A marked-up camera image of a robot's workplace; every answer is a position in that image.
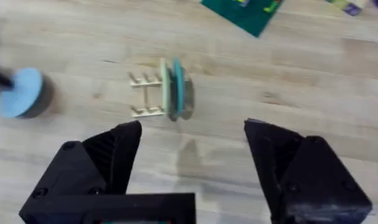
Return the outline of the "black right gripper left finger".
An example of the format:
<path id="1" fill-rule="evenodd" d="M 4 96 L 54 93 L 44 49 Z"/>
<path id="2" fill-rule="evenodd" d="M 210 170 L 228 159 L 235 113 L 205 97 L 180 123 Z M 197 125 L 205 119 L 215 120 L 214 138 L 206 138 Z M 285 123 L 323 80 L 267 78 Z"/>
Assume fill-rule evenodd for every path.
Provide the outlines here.
<path id="1" fill-rule="evenodd" d="M 31 198 L 126 193 L 142 135 L 139 121 L 62 144 Z"/>

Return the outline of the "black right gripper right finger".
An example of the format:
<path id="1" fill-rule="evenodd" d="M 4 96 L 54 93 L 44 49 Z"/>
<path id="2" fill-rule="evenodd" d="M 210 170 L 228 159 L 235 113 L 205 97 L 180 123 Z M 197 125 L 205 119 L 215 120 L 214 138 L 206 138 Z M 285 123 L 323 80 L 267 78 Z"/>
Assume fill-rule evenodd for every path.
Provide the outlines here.
<path id="1" fill-rule="evenodd" d="M 373 204 L 328 142 L 257 119 L 244 122 L 272 223 L 362 223 Z"/>

